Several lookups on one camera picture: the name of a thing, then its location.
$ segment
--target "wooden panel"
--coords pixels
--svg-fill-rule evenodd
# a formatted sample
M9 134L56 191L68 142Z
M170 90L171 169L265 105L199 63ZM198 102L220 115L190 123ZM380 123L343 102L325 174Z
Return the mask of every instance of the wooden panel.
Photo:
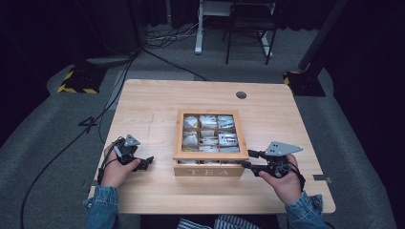
M179 164L174 162L176 177L240 177L244 168L240 164Z
M236 92L245 92L239 99ZM288 86L278 84L127 80L106 142L132 134L136 155L154 156L147 171L131 174L119 190L119 211L137 214L277 214L284 204L250 170L241 177L175 177L173 151L179 109L237 110L247 149L271 140L302 146L296 153L309 195L322 194L325 213L335 206ZM256 164L263 159L250 158Z

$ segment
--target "denim jacket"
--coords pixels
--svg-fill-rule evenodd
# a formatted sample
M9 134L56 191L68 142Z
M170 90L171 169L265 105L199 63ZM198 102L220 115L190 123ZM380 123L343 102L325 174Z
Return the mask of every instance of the denim jacket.
M94 197L85 200L84 206L88 214L86 228L120 228L116 188L97 186ZM297 201L286 206L286 210L291 228L329 228L322 219L321 195L308 197L303 191Z

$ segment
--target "yellow black striped tape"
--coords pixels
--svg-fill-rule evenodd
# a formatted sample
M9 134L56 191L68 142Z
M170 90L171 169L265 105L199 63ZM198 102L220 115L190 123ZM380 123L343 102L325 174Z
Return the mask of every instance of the yellow black striped tape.
M95 88L81 88L79 86L76 86L73 83L73 78L75 78L75 69L71 69L68 74L66 74L65 79L63 80L62 84L59 86L57 91L59 93L65 92L65 93L85 93L85 94L98 94L99 90L98 87L95 86Z
M288 85L288 84L289 84L288 77L286 77L286 78L284 79L284 84L286 84L286 85Z

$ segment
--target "black strap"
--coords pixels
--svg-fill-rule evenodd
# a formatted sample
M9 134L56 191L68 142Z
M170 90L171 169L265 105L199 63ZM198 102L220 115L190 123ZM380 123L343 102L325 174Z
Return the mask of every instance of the black strap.
M295 166L293 163L289 162L289 165L292 165L291 167L291 171L294 172L294 174L296 174L298 176L298 178L300 179L300 184L301 184L301 192L304 191L304 185L306 180L304 179L304 176L301 175L300 170L297 168L297 166Z
M110 150L108 151L107 155L104 155L104 160L102 161L101 166L98 168L98 176L97 176L97 183L98 183L98 185L101 183L102 178L103 178L103 176L104 176L105 167L107 167L107 165L110 164L110 162L113 161L113 160L112 160L112 161L107 162L108 157L110 156L110 153L113 152L114 146L117 145L117 142L118 142L118 140L116 140L115 142L113 142L113 146L110 148Z

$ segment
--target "white desk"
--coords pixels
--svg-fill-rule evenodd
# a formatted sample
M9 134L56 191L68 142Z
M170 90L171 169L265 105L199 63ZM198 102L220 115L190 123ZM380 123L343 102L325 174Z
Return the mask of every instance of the white desk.
M231 2L217 2L217 1L205 1L200 0L200 7L199 7L199 28L197 31L197 39L196 39L196 49L194 50L195 54L202 54L203 53L203 17L206 16L229 16L229 9L232 5ZM262 44L265 56L268 54L268 41L266 36L262 38Z

